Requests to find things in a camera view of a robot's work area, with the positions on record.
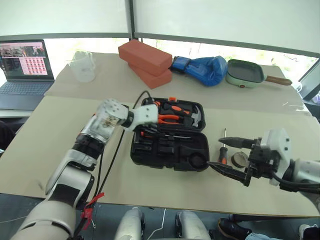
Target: red brick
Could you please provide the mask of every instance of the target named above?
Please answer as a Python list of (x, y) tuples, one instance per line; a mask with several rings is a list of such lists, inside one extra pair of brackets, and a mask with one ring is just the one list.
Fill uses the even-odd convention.
[(172, 79), (172, 72), (167, 69), (161, 75), (154, 76), (141, 68), (134, 66), (129, 63), (129, 67), (137, 74), (142, 81), (151, 89), (159, 87), (161, 85), (167, 84), (171, 82)]
[(172, 55), (137, 40), (118, 47), (119, 56), (154, 76), (161, 75), (172, 64)]

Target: window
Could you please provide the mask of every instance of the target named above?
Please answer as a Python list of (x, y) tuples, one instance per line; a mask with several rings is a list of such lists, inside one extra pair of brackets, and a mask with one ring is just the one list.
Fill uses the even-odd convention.
[(276, 65), (280, 67), (284, 76), (299, 85), (300, 78), (318, 60), (316, 57), (288, 54), (276, 51), (258, 50), (252, 48), (222, 46), (197, 42), (169, 41), (143, 38), (143, 42), (152, 47), (190, 59), (222, 56), (226, 61), (239, 59), (259, 65)]
[(128, 38), (51, 38), (44, 40), (54, 79), (73, 58), (77, 50), (117, 54), (118, 47), (128, 41)]

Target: frying pan handle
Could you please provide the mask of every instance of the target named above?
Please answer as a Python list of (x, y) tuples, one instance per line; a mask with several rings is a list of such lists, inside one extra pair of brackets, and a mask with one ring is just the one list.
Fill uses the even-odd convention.
[(292, 84), (292, 81), (290, 79), (276, 77), (276, 76), (266, 76), (265, 81), (272, 82), (275, 84), (286, 85), (286, 86), (289, 86)]

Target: laptop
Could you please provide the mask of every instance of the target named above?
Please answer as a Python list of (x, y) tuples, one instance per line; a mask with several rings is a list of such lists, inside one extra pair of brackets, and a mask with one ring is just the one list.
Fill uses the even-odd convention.
[(54, 83), (45, 41), (0, 41), (0, 109), (34, 110)]

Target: laptop screen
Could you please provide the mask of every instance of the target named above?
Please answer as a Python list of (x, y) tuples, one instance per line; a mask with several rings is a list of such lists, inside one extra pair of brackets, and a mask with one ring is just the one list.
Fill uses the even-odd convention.
[(0, 41), (0, 68), (8, 81), (54, 79), (43, 40)]

